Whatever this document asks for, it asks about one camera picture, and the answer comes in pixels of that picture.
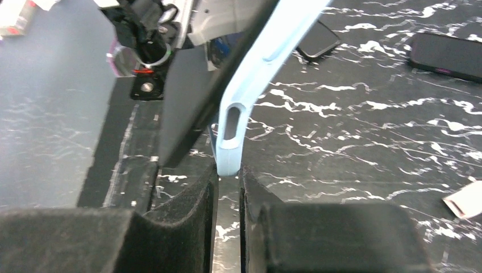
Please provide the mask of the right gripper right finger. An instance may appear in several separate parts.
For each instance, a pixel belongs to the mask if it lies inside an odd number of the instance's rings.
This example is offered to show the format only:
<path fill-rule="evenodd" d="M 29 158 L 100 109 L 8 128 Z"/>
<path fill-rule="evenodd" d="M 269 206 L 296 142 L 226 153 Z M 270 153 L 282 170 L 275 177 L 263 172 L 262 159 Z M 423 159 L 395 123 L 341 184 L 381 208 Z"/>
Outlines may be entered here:
<path fill-rule="evenodd" d="M 386 202 L 284 202 L 243 166 L 242 272 L 432 272 L 414 222 Z"/>

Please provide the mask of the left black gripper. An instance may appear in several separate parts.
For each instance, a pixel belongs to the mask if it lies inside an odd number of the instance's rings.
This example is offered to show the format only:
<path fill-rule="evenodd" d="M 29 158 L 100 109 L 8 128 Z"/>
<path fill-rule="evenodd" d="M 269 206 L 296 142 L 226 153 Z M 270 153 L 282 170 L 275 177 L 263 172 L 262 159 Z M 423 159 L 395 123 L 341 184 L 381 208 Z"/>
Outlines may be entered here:
<path fill-rule="evenodd" d="M 100 1 L 115 37 L 106 54 L 117 77 L 131 78 L 133 100 L 164 98 L 168 69 L 188 30 L 193 1 Z"/>

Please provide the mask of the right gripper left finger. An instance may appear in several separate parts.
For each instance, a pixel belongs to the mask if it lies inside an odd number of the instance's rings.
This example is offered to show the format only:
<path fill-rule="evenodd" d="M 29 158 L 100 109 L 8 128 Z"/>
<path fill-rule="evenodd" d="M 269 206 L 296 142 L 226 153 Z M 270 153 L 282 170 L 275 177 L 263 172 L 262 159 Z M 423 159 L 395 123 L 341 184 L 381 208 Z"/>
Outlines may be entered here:
<path fill-rule="evenodd" d="M 2 272 L 210 272 L 218 175 L 140 214 L 120 208 L 1 213 Z"/>

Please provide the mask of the phone with black screen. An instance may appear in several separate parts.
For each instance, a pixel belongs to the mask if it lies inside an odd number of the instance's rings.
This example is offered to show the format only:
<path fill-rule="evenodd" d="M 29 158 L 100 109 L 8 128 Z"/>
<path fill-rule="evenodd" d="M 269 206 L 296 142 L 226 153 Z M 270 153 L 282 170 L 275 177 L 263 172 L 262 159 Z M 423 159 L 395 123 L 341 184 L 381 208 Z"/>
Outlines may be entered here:
<path fill-rule="evenodd" d="M 188 33 L 193 49 L 176 53 L 164 85 L 164 108 L 158 164 L 174 168 L 190 151 L 218 112 L 221 99 L 241 66 L 248 63 L 256 39 L 277 1 L 201 1 Z M 209 71 L 203 45 L 221 36 L 240 33 L 240 39 L 221 67 Z"/>

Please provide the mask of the light blue phone case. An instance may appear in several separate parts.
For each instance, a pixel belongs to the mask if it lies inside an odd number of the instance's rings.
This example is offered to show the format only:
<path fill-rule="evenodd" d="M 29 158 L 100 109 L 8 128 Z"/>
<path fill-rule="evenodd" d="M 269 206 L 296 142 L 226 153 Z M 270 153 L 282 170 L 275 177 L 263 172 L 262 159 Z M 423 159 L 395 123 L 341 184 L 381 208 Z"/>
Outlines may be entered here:
<path fill-rule="evenodd" d="M 254 104 L 330 1 L 278 1 L 242 56 L 223 93 L 217 132 L 210 133 L 219 176 L 240 170 L 246 127 Z"/>

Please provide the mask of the black phone far left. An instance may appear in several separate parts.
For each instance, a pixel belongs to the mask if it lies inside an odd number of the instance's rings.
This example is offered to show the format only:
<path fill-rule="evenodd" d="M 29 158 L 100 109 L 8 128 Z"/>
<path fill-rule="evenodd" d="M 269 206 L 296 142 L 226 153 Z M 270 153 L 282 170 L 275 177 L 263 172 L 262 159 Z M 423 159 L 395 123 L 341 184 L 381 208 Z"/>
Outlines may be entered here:
<path fill-rule="evenodd" d="M 340 43 L 340 37 L 318 20 L 298 44 L 296 51 L 308 62 L 316 62 Z"/>

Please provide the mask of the black phone near left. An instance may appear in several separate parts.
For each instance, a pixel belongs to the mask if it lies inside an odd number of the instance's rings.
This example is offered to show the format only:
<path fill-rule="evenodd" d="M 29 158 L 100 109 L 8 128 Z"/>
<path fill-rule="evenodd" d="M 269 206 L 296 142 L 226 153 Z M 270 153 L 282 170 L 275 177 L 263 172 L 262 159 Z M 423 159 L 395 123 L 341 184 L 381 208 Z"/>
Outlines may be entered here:
<path fill-rule="evenodd" d="M 481 42 L 423 32 L 410 46 L 410 66 L 481 83 Z"/>

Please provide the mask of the white staple remover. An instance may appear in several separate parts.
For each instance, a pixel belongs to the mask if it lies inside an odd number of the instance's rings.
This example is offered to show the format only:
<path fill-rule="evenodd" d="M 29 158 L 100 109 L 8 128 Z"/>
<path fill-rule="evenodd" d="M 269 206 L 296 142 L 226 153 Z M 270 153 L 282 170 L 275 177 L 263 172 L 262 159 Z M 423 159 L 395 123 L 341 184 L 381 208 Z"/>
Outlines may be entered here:
<path fill-rule="evenodd" d="M 464 186 L 442 201 L 457 218 L 470 219 L 481 214 L 481 181 Z"/>

